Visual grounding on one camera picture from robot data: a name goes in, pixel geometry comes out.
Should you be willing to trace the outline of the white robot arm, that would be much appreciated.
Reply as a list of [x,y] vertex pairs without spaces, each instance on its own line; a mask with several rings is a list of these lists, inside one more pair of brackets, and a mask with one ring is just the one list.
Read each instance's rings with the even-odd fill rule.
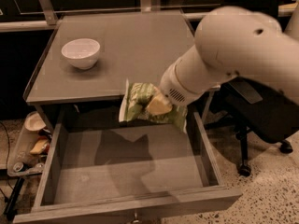
[[268,15],[220,7],[200,21],[194,45],[164,72],[158,95],[186,106],[235,77],[254,80],[299,104],[299,41]]

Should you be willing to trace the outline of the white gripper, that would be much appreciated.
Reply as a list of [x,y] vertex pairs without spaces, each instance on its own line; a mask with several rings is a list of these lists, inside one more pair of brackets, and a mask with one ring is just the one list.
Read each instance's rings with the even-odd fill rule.
[[186,106],[201,96],[201,93],[188,91],[180,84],[174,63],[162,75],[159,89],[161,92],[155,93],[146,107],[153,116],[169,113],[172,104]]

